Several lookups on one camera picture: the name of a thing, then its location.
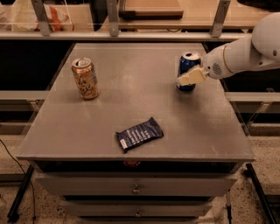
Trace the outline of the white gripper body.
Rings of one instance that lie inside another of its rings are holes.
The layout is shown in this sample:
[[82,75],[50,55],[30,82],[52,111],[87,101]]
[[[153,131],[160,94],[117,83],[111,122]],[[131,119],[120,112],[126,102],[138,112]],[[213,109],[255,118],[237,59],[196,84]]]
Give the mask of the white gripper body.
[[232,76],[232,56],[229,44],[221,45],[209,52],[202,61],[203,67],[208,71],[210,78],[220,80]]

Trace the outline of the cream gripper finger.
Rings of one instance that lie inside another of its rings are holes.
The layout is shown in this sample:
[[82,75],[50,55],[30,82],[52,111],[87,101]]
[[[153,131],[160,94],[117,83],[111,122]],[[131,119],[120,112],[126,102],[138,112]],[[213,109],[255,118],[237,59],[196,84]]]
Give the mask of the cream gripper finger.
[[208,76],[208,71],[201,66],[195,66],[177,78],[179,86],[189,86],[203,82]]

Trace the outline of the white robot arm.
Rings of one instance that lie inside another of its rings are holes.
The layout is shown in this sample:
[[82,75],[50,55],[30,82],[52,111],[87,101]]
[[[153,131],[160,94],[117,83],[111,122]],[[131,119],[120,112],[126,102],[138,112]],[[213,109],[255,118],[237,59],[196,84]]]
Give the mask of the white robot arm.
[[190,86],[207,77],[220,80],[245,71],[280,67],[280,12],[261,19],[245,38],[214,48],[200,65],[177,78],[177,86]]

